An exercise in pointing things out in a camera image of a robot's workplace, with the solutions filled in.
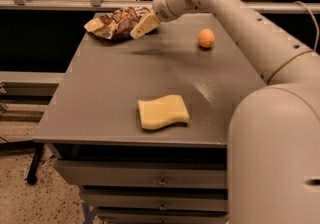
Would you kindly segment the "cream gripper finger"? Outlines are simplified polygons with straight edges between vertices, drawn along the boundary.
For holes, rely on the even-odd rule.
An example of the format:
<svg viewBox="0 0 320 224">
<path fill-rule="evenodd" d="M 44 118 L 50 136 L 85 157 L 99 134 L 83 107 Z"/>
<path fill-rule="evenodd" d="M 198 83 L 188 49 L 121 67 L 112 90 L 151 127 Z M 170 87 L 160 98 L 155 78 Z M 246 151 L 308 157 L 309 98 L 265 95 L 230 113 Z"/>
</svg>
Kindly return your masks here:
<svg viewBox="0 0 320 224">
<path fill-rule="evenodd" d="M 159 24 L 160 19 L 155 14 L 149 13 L 134 26 L 130 32 L 130 36 L 133 39 L 138 39 L 157 28 Z"/>
</svg>

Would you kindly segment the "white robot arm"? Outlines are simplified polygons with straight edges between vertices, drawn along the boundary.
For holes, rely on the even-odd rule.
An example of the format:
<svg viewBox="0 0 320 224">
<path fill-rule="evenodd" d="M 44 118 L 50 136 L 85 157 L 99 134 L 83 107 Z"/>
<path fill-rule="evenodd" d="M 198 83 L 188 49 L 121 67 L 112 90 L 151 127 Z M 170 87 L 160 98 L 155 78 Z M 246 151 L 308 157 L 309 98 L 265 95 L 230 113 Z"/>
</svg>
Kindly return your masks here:
<svg viewBox="0 0 320 224">
<path fill-rule="evenodd" d="M 229 224 L 320 224 L 320 55 L 241 0 L 154 0 L 153 10 L 132 37 L 209 11 L 265 83 L 230 121 Z"/>
</svg>

